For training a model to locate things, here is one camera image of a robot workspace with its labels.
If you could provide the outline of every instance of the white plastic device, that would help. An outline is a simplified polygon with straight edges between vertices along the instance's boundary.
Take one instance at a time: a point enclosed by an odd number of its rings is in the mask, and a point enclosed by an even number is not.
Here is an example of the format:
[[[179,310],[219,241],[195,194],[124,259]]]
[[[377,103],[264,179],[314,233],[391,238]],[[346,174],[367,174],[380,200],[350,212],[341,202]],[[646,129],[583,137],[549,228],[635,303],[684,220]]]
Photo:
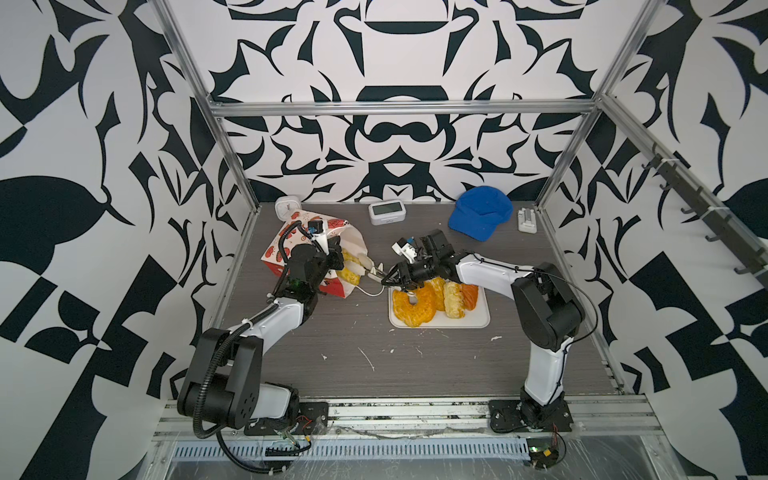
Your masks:
[[[288,221],[296,210],[301,210],[301,200],[295,195],[286,195],[275,200],[275,214],[283,222]]]
[[[406,219],[406,206],[400,200],[378,202],[368,206],[368,215],[374,225],[402,222]]]
[[[518,230],[525,233],[536,233],[536,213],[532,208],[518,210]]]

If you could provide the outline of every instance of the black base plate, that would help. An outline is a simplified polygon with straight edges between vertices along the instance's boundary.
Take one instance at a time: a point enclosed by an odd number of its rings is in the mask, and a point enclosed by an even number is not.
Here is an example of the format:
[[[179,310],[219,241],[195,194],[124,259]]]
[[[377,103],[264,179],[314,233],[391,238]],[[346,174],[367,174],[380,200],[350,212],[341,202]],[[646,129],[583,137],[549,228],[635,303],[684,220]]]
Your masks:
[[[527,432],[525,422],[520,414],[521,400],[491,400],[488,402],[488,410],[491,412],[491,430],[496,433]],[[546,419],[541,420],[537,429],[543,432],[553,432],[552,425],[558,427],[559,432],[571,431],[571,410],[566,402]]]
[[[327,423],[328,409],[328,404],[325,402],[301,402],[298,415],[304,415],[312,420],[302,433],[304,435],[312,435],[318,422]],[[300,426],[304,426],[305,423],[306,421],[302,422],[299,420]],[[274,419],[260,419],[258,422],[246,427],[243,433],[246,436],[274,435],[275,430],[279,429],[280,426]]]

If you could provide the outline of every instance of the white cable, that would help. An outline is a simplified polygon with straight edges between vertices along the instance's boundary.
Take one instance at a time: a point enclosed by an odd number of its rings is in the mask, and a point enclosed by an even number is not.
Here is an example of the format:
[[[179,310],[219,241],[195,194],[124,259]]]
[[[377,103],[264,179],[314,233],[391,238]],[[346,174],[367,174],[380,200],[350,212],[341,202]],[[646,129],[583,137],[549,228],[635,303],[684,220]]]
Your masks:
[[[382,293],[384,293],[384,289],[385,289],[386,287],[385,287],[385,286],[383,286],[383,287],[382,287],[382,291],[381,291],[381,292],[378,292],[376,295],[374,295],[373,293],[368,293],[368,292],[366,292],[365,290],[363,290],[362,288],[360,288],[360,285],[355,285],[355,288],[357,288],[358,290],[360,290],[361,292],[363,292],[363,293],[364,293],[364,294],[366,294],[367,296],[379,296],[379,295],[381,295]]]

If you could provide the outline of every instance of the white digital timer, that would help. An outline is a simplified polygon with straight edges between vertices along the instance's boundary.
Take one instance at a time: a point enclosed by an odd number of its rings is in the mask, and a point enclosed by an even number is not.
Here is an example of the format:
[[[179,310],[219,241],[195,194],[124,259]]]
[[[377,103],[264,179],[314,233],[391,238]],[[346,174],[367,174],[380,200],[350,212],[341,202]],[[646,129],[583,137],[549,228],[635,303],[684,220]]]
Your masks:
[[[400,200],[378,202],[368,206],[368,215],[374,225],[402,222],[406,219],[406,206]]]

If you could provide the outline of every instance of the dark wooden table surface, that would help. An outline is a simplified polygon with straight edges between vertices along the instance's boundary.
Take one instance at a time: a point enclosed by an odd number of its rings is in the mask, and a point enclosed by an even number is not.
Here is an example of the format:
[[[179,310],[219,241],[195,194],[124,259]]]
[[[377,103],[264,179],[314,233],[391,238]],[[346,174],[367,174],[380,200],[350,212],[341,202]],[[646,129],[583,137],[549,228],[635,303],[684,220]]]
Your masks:
[[[523,203],[515,204],[526,207]],[[369,257],[389,268],[401,259],[390,246],[400,237],[442,229],[456,250],[475,250],[510,263],[554,262],[546,236],[517,230],[517,217],[478,242],[448,228],[452,204],[406,205],[403,222],[374,227],[366,205],[307,204],[305,210],[349,220],[361,233]],[[263,204],[240,275],[225,313],[233,325],[265,307],[276,277],[261,255],[282,222],[272,204]],[[373,293],[377,283],[363,278]],[[486,291],[491,323],[483,329],[394,329],[386,293],[368,297],[321,296],[312,317],[285,335],[264,356],[262,380],[292,385],[301,396],[503,396],[517,395],[528,372],[530,343],[520,327],[515,303]],[[591,341],[568,354],[567,394],[612,393],[601,358]]]

